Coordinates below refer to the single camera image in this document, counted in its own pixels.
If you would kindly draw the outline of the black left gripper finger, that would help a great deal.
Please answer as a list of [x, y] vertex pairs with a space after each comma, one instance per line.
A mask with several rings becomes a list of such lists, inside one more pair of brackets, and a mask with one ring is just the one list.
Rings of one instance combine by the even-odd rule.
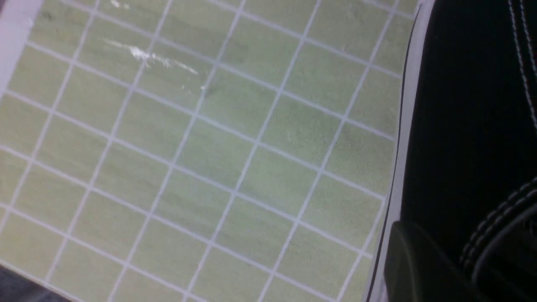
[[418, 225], [393, 223], [384, 262], [390, 302], [488, 302]]

